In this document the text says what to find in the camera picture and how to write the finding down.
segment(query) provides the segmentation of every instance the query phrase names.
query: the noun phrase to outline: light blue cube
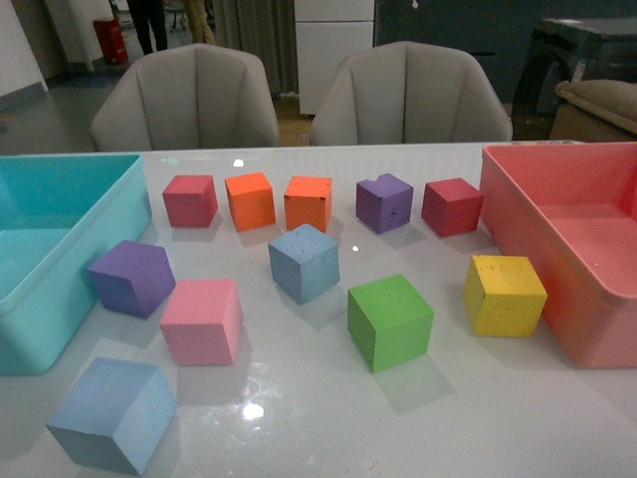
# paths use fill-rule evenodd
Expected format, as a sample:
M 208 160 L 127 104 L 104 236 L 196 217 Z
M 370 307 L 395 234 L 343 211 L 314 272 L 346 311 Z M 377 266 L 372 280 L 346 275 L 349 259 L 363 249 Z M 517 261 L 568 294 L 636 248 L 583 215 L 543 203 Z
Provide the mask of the light blue cube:
M 304 304 L 338 283 L 338 244 L 304 224 L 268 244 L 272 278 Z
M 47 428 L 79 465 L 141 475 L 176 407 L 159 367 L 96 358 Z

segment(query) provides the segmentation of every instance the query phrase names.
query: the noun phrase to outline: foam cube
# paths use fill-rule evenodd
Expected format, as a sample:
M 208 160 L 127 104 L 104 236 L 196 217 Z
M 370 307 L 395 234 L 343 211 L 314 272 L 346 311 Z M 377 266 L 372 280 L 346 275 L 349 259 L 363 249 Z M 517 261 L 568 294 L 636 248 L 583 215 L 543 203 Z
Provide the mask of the foam cube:
M 340 280 L 338 244 L 304 224 L 268 244 L 272 278 L 304 304 Z
M 179 281 L 160 322 L 178 365 L 234 363 L 242 326 L 234 279 Z
M 277 221 L 272 185 L 263 172 L 227 178 L 226 193 L 230 215 L 238 232 Z
M 414 188 L 392 174 L 356 183 L 356 217 L 377 234 L 409 223 Z
M 531 336 L 546 297 L 527 257 L 472 257 L 464 298 L 474 334 Z
M 176 407 L 159 367 L 96 358 L 47 428 L 75 463 L 141 475 Z
M 331 217 L 331 178 L 293 176 L 284 200 L 289 231 L 303 224 L 327 231 Z
M 177 175 L 162 196 L 172 227 L 208 227 L 219 209 L 209 175 Z
M 484 194 L 461 177 L 425 184 L 422 219 L 440 237 L 475 231 Z
M 121 241 L 89 267 L 106 309 L 147 318 L 175 287 L 163 247 Z
M 347 330 L 372 373 L 427 353 L 434 311 L 398 274 L 352 287 Z

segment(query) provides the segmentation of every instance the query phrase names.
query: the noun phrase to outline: pink plastic bin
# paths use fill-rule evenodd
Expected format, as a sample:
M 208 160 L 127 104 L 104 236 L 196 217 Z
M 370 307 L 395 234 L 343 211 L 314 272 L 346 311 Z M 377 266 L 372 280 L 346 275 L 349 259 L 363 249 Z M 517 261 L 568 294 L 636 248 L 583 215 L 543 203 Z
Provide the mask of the pink plastic bin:
M 568 356 L 637 366 L 637 142 L 486 146 L 480 188 L 483 221 L 504 254 L 531 259 Z

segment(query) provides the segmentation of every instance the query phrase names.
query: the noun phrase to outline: white cabinet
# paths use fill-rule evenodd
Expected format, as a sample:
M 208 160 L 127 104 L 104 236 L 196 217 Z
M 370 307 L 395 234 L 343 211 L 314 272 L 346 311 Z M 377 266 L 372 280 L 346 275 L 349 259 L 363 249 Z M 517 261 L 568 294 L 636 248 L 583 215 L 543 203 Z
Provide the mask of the white cabinet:
M 374 0 L 295 0 L 302 115 L 319 109 L 340 61 L 373 46 Z

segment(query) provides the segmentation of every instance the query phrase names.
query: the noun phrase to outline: teal plastic bin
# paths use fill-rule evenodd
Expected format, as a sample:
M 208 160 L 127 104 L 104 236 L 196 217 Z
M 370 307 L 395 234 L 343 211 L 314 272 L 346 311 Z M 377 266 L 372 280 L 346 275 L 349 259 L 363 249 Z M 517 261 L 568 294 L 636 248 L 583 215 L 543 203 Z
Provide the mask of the teal plastic bin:
M 138 154 L 0 157 L 0 374 L 51 367 L 97 299 L 87 268 L 149 220 Z

